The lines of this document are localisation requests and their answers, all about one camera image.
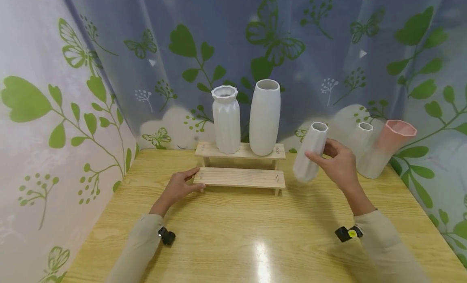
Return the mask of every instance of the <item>vase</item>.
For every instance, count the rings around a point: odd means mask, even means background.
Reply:
[[[362,159],[363,153],[371,147],[370,137],[373,134],[373,126],[370,123],[358,123],[347,139],[347,147],[353,152],[357,164]]]
[[[263,79],[256,83],[250,110],[250,147],[258,156],[267,156],[276,145],[281,116],[279,83]]]
[[[387,120],[377,140],[365,150],[357,163],[360,175],[378,178],[394,153],[416,135],[417,130],[411,124],[401,120]]]
[[[328,126],[326,124],[321,122],[311,124],[293,165],[293,173],[299,181],[309,182],[316,176],[319,166],[305,156],[305,151],[316,152],[322,156],[327,135]]]
[[[216,146],[225,154],[235,153],[240,148],[240,106],[237,89],[233,86],[218,86],[212,90],[212,116],[216,133]]]

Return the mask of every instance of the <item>sleeve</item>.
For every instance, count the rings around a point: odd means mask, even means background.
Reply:
[[[360,241],[374,262],[381,282],[429,283],[430,279],[399,238],[396,228],[380,211],[355,216],[363,233]]]
[[[131,230],[122,254],[105,283],[138,283],[159,246],[162,217],[143,215]]]

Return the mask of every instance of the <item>person's right hand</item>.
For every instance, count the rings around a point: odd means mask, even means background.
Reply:
[[[328,138],[323,153],[331,158],[325,159],[311,151],[305,151],[305,156],[319,165],[342,191],[359,185],[355,155],[349,148]]]

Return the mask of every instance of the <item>wooden plank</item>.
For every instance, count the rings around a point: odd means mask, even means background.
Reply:
[[[273,151],[267,156],[260,157],[251,151],[250,144],[240,143],[240,149],[233,154],[225,154],[219,151],[216,142],[198,142],[195,156],[197,157],[224,157],[224,158],[248,158],[248,159],[285,159],[285,149],[283,144],[276,144]]]
[[[283,171],[270,169],[200,167],[193,183],[198,182],[220,187],[285,188]]]

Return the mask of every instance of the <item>table surface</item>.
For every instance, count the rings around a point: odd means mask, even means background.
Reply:
[[[161,244],[143,282],[377,282],[357,239],[341,243],[334,231],[351,227],[350,208],[320,170],[311,183],[293,176],[296,154],[280,162],[287,188],[207,187],[170,209],[172,247]],[[212,166],[259,167],[261,161],[212,160]],[[147,213],[174,172],[199,165],[190,150],[143,150],[81,247],[64,282],[103,282],[129,231]],[[387,166],[377,180],[359,176],[375,206],[391,219],[433,282],[467,282],[467,271]]]

